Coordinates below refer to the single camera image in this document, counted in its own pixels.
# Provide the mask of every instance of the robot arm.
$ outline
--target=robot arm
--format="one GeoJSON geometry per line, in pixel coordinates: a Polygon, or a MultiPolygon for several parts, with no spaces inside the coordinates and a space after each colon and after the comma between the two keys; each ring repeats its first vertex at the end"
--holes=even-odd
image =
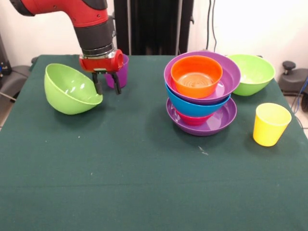
{"type": "Polygon", "coordinates": [[[121,92],[115,74],[123,66],[123,53],[113,45],[116,35],[112,17],[107,13],[106,0],[10,0],[22,15],[63,11],[71,19],[82,49],[81,67],[92,72],[96,91],[102,94],[98,73],[111,73],[117,93],[121,92]]]}

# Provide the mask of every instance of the floor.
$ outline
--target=floor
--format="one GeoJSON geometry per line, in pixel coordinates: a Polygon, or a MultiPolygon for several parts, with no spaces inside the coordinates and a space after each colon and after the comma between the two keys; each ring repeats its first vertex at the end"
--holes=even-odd
{"type": "MultiPolygon", "coordinates": [[[[294,97],[286,96],[286,100],[288,101],[289,105],[292,105],[294,97]]],[[[0,130],[5,124],[5,120],[8,118],[14,103],[10,102],[9,99],[2,99],[1,100],[1,107],[0,107],[0,130]]],[[[298,112],[296,113],[296,117],[300,120],[304,128],[304,133],[308,138],[308,113],[304,113],[302,108],[300,107],[298,112]]]]}

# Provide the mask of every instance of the cable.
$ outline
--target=cable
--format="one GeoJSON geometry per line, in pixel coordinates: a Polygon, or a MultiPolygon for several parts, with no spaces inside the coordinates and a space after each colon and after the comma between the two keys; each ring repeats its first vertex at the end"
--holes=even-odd
{"type": "Polygon", "coordinates": [[[9,98],[10,100],[16,101],[15,98],[13,98],[13,97],[11,97],[11,96],[9,96],[9,95],[7,95],[7,94],[1,92],[1,91],[0,91],[0,95],[4,96],[4,97],[6,97],[6,98],[9,98]]]}
{"type": "Polygon", "coordinates": [[[294,103],[297,101],[297,104],[295,104],[295,109],[293,111],[293,113],[295,114],[298,109],[299,109],[299,98],[300,98],[300,95],[302,94],[302,92],[305,90],[306,86],[308,84],[308,77],[306,78],[301,90],[298,92],[298,94],[295,96],[293,102],[292,102],[292,105],[291,105],[291,110],[293,109],[293,106],[294,106],[294,103]]]}
{"type": "MultiPolygon", "coordinates": [[[[299,110],[299,100],[300,100],[300,96],[301,96],[301,94],[303,93],[303,91],[306,89],[307,85],[308,85],[308,77],[306,78],[306,80],[305,80],[305,82],[304,82],[304,84],[303,84],[301,90],[298,92],[298,94],[295,96],[295,98],[294,98],[294,100],[293,100],[293,102],[292,102],[291,110],[293,111],[294,114],[296,114],[296,113],[298,112],[298,110],[299,110]]],[[[299,125],[300,125],[300,127],[301,127],[302,129],[308,129],[308,128],[304,128],[304,127],[303,127],[302,122],[299,120],[299,118],[298,118],[297,116],[295,116],[295,118],[297,119],[297,121],[298,121],[298,123],[299,123],[299,125]]]]}
{"type": "Polygon", "coordinates": [[[210,0],[210,5],[208,6],[207,12],[207,40],[206,49],[208,49],[209,39],[210,39],[210,13],[211,13],[212,0],[210,0]]]}
{"type": "Polygon", "coordinates": [[[214,37],[214,40],[215,40],[214,52],[216,50],[216,45],[217,45],[217,40],[216,40],[216,36],[215,36],[215,32],[214,32],[214,8],[215,8],[215,2],[216,2],[216,0],[213,1],[213,9],[212,9],[212,32],[213,32],[213,37],[214,37]]]}

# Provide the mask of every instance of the purple plate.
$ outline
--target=purple plate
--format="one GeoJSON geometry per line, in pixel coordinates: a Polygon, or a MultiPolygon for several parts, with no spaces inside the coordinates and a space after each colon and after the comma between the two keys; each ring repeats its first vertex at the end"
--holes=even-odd
{"type": "Polygon", "coordinates": [[[230,98],[219,110],[202,125],[191,126],[185,124],[177,114],[175,107],[168,98],[167,112],[173,122],[183,131],[194,136],[210,136],[225,129],[236,117],[237,108],[234,100],[230,98]]]}
{"type": "Polygon", "coordinates": [[[167,66],[165,67],[164,71],[164,78],[165,82],[167,83],[168,87],[171,89],[171,91],[182,98],[185,101],[188,101],[190,103],[200,104],[200,105],[207,105],[209,103],[216,103],[218,101],[223,100],[228,95],[230,95],[240,84],[241,80],[241,72],[238,66],[233,62],[231,59],[229,59],[226,56],[223,56],[221,54],[213,53],[210,51],[193,51],[181,54],[174,59],[172,59],[167,66]],[[212,59],[215,59],[219,64],[222,66],[223,74],[222,77],[216,87],[216,90],[213,94],[211,94],[208,97],[202,98],[202,99],[195,99],[190,98],[187,96],[184,96],[180,93],[178,93],[174,81],[171,77],[171,68],[173,64],[184,57],[191,56],[191,55],[202,55],[206,56],[212,59]]]}

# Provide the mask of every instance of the yellow cup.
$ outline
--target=yellow cup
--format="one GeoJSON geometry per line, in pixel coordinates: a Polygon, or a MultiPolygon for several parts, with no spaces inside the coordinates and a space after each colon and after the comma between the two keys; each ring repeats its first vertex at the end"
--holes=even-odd
{"type": "Polygon", "coordinates": [[[286,108],[275,103],[260,104],[256,109],[254,140],[262,146],[274,146],[291,120],[286,108]]]}

